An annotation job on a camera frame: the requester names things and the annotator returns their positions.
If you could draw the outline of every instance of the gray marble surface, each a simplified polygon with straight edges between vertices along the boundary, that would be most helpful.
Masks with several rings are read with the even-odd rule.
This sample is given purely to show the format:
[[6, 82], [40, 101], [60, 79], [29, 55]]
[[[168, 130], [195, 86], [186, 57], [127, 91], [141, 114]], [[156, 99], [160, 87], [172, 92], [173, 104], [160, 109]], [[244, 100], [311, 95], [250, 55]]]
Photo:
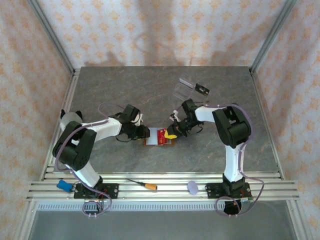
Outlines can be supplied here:
[[[210, 105], [237, 103], [251, 117], [255, 139], [246, 147], [244, 170], [278, 171], [247, 67], [82, 67], [71, 111], [81, 110], [89, 123], [103, 119], [97, 111], [100, 103], [131, 104], [141, 110], [146, 126], [165, 128], [172, 124], [169, 115], [183, 102], [173, 96], [182, 75], [210, 89]], [[108, 115], [121, 112], [114, 106], [102, 110]], [[185, 117], [183, 111], [179, 116]], [[223, 172], [225, 161], [225, 147], [209, 122], [201, 133], [178, 138], [168, 147], [144, 147], [142, 140], [123, 143], [108, 137], [94, 144], [90, 157], [99, 173]]]

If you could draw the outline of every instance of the patterned fabric wall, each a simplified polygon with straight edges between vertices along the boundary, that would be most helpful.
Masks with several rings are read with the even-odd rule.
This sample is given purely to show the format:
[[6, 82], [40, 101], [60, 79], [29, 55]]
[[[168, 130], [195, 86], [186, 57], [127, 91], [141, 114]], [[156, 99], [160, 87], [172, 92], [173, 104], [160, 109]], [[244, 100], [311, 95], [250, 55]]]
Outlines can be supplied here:
[[73, 67], [250, 66], [285, 0], [39, 0]]
[[38, 181], [70, 74], [26, 0], [0, 4], [0, 239]]
[[258, 70], [263, 107], [289, 180], [320, 239], [320, 2], [298, 1]]

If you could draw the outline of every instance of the purple cable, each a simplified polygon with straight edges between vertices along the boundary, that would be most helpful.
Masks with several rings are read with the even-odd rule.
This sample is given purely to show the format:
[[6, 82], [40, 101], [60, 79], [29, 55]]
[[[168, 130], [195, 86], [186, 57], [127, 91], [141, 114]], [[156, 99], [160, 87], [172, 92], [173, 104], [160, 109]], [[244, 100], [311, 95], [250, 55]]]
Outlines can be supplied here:
[[[106, 194], [106, 193], [104, 193], [104, 192], [102, 192], [102, 191], [98, 191], [98, 190], [96, 190], [96, 189], [88, 186], [85, 182], [83, 182], [83, 181], [75, 174], [75, 172], [74, 172], [72, 169], [69, 169], [69, 168], [61, 169], [61, 168], [59, 168], [59, 167], [58, 167], [58, 161], [59, 161], [59, 158], [60, 158], [60, 156], [61, 156], [61, 153], [62, 153], [63, 149], [66, 147], [67, 143], [70, 141], [70, 139], [71, 139], [77, 132], [79, 132], [80, 130], [85, 129], [85, 128], [87, 128], [87, 127], [95, 127], [95, 126], [99, 126], [99, 125], [102, 125], [102, 124], [106, 124], [106, 123], [109, 121], [109, 120], [108, 120], [109, 117], [108, 117], [106, 114], [104, 114], [103, 112], [101, 112], [101, 110], [100, 110], [100, 108], [101, 108], [102, 106], [104, 106], [104, 105], [117, 106], [117, 107], [119, 107], [119, 108], [124, 109], [122, 106], [117, 105], [117, 104], [114, 104], [114, 103], [111, 103], [111, 102], [101, 103], [101, 104], [98, 106], [98, 112], [99, 112], [102, 116], [105, 117], [105, 121], [98, 122], [98, 123], [93, 123], [93, 124], [90, 123], [90, 124], [83, 125], [83, 126], [77, 128], [76, 130], [74, 130], [72, 133], [70, 133], [70, 135], [65, 139], [65, 141], [64, 141], [63, 144], [62, 144], [62, 146], [60, 147], [60, 149], [59, 149], [59, 151], [58, 151], [58, 153], [57, 153], [57, 155], [56, 155], [56, 157], [55, 157], [55, 163], [54, 163], [54, 166], [58, 169], [58, 171], [60, 171], [60, 170], [62, 170], [62, 171], [66, 171], [66, 170], [70, 171], [70, 172], [73, 174], [73, 176], [74, 176], [83, 186], [85, 186], [87, 189], [89, 189], [89, 190], [91, 190], [91, 191], [93, 191], [93, 192], [95, 192], [95, 193], [102, 194], [103, 196], [107, 197], [107, 198], [110, 200], [110, 203], [109, 203], [108, 207], [107, 207], [106, 209], [102, 210], [101, 212], [99, 212], [98, 214], [95, 213], [95, 214], [94, 214], [95, 217], [97, 217], [97, 216], [105, 213], [106, 211], [108, 211], [108, 210], [111, 208], [111, 206], [112, 206], [112, 199], [110, 198], [110, 196], [109, 196], [108, 194]], [[88, 202], [85, 202], [85, 203], [83, 204], [83, 206], [82, 206], [82, 212], [83, 212], [83, 214], [85, 214], [85, 215], [87, 215], [87, 216], [89, 216], [89, 217], [90, 217], [91, 215], [88, 214], [88, 213], [86, 213], [86, 211], [85, 211], [85, 206], [86, 206], [86, 204], [92, 203], [92, 202], [96, 203], [101, 209], [103, 209], [102, 205], [101, 205], [99, 202], [96, 202], [96, 201], [88, 201]]]
[[[261, 179], [259, 179], [259, 178], [256, 178], [256, 177], [247, 176], [247, 175], [245, 175], [245, 174], [243, 173], [243, 171], [242, 171], [242, 169], [241, 169], [242, 150], [247, 146], [247, 144], [248, 144], [249, 142], [251, 142], [251, 141], [255, 138], [253, 123], [252, 123], [252, 121], [251, 121], [251, 118], [250, 118], [249, 115], [247, 114], [247, 112], [246, 112], [242, 107], [240, 107], [240, 106], [238, 106], [238, 105], [236, 105], [236, 104], [228, 104], [228, 105], [224, 105], [224, 106], [219, 106], [219, 105], [218, 105], [218, 106], [206, 106], [206, 107], [208, 107], [208, 108], [235, 107], [235, 108], [239, 109], [239, 110], [243, 113], [243, 115], [244, 115], [245, 118], [248, 120], [249, 125], [250, 125], [250, 127], [251, 127], [251, 135], [249, 136], [249, 139], [240, 147], [240, 153], [239, 153], [239, 156], [238, 156], [238, 169], [239, 169], [240, 174], [241, 174], [243, 177], [245, 177], [246, 179], [250, 179], [250, 180], [254, 180], [254, 181], [258, 181], [258, 182], [262, 183], [262, 187], [261, 187], [261, 189], [260, 189], [260, 192], [259, 192], [258, 196], [256, 197], [255, 201], [253, 202], [252, 206], [251, 206], [246, 212], [243, 212], [243, 213], [240, 213], [240, 214], [229, 215], [229, 214], [226, 214], [226, 213], [224, 213], [224, 212], [222, 213], [221, 211], [218, 210], [218, 202], [219, 202], [219, 200], [221, 200], [221, 199], [223, 199], [223, 198], [226, 198], [225, 196], [219, 197], [219, 198], [215, 201], [215, 204], [214, 204], [214, 207], [215, 207], [216, 212], [217, 212], [218, 214], [220, 214], [221, 216], [224, 216], [224, 217], [231, 217], [231, 216], [232, 216], [232, 217], [237, 217], [237, 216], [245, 215], [245, 214], [249, 213], [249, 212], [254, 208], [254, 206], [256, 205], [256, 203], [257, 203], [257, 201], [258, 201], [258, 199], [260, 198], [260, 196], [261, 196], [261, 194], [262, 194], [262, 191], [263, 191], [264, 188], [265, 188], [265, 182], [264, 182], [263, 180], [261, 180]], [[237, 201], [236, 201], [234, 198], [232, 198], [232, 197], [228, 197], [228, 198], [229, 198], [229, 199], [232, 199], [232, 201], [238, 205]]]

